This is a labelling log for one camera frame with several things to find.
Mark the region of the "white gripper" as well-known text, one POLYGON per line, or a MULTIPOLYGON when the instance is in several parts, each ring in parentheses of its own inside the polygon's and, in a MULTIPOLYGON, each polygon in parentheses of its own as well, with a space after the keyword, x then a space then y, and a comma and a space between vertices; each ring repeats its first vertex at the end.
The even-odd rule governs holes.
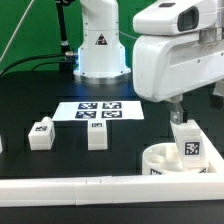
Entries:
POLYGON ((199 33, 142 35, 133 49, 133 86, 143 99, 168 99, 170 120, 183 122, 183 93, 215 83, 212 108, 224 108, 224 39, 200 42, 199 33))

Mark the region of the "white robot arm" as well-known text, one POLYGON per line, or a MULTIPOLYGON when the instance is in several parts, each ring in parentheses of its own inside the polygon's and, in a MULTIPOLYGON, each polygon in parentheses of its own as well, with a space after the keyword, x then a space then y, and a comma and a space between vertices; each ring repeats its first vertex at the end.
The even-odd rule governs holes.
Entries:
POLYGON ((130 73, 136 94, 167 101, 176 124, 187 121, 180 105, 184 93, 224 79, 224 0, 156 0, 138 12, 131 67, 119 41, 117 1, 80 3, 84 41, 77 78, 98 84, 130 73))

